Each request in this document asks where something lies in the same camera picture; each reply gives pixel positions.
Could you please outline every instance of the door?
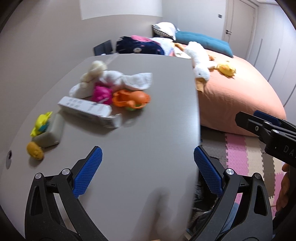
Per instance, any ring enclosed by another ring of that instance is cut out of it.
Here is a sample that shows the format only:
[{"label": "door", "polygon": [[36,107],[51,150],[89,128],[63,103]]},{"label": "door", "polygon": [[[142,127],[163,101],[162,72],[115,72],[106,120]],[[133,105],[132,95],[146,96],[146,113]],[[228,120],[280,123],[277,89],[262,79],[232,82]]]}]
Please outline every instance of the door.
[{"label": "door", "polygon": [[224,41],[235,56],[246,59],[253,37],[256,5],[248,0],[229,0]]}]

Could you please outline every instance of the table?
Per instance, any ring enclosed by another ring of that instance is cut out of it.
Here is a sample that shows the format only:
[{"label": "table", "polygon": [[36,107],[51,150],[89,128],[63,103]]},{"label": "table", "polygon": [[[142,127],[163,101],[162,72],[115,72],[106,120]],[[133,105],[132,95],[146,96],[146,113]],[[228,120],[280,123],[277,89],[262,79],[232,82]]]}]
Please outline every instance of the table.
[{"label": "table", "polygon": [[[64,114],[60,144],[48,148],[42,162],[29,158],[26,152],[36,118],[47,111],[59,111],[58,101],[68,95],[91,62],[108,58],[87,58],[65,75],[29,113],[13,140],[12,163],[9,169],[4,167],[0,180],[0,204],[22,235],[34,175],[56,175],[71,168],[95,145],[102,148],[103,161],[79,200],[108,240],[179,240],[185,231],[197,177],[193,151],[200,143],[190,60],[119,55],[109,70],[128,75],[153,73],[152,86],[146,91],[151,95],[150,104],[142,111],[120,109],[124,124],[118,129]],[[58,194],[56,199],[66,225],[73,229]]]}]

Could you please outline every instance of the yellow toy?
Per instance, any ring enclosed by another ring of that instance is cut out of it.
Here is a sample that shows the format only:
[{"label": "yellow toy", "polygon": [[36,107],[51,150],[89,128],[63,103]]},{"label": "yellow toy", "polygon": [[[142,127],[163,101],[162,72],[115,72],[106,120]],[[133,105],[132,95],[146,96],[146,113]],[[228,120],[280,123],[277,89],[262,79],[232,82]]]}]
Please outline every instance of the yellow toy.
[{"label": "yellow toy", "polygon": [[46,131],[49,125],[48,119],[50,118],[51,115],[52,115],[52,111],[38,116],[35,122],[35,127],[31,132],[31,137],[36,137]]},{"label": "yellow toy", "polygon": [[236,73],[236,69],[231,66],[228,60],[225,63],[218,64],[216,69],[226,77],[232,77]]},{"label": "yellow toy", "polygon": [[41,147],[33,141],[28,143],[27,152],[36,160],[41,161],[44,158],[44,152],[42,151]]}]

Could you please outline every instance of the orange plastic toy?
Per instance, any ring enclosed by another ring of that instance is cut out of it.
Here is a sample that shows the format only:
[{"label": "orange plastic toy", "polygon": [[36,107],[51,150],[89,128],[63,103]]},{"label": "orange plastic toy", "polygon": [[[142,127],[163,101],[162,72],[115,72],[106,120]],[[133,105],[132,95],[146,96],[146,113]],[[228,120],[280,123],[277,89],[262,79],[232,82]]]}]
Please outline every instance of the orange plastic toy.
[{"label": "orange plastic toy", "polygon": [[150,102],[150,95],[143,91],[120,90],[113,94],[113,104],[128,110],[142,109]]}]

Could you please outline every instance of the peach bedsheet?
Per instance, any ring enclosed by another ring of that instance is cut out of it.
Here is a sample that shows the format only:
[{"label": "peach bedsheet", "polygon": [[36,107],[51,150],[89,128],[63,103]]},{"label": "peach bedsheet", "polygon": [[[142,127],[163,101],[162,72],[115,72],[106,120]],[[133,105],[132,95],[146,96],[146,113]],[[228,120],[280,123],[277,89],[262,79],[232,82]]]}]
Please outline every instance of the peach bedsheet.
[{"label": "peach bedsheet", "polygon": [[251,136],[250,132],[238,127],[235,115],[239,111],[253,114],[263,111],[280,119],[286,119],[284,107],[267,80],[249,62],[239,57],[207,50],[217,63],[229,60],[237,72],[227,78],[218,70],[212,70],[204,93],[198,91],[200,123],[223,132]]}]

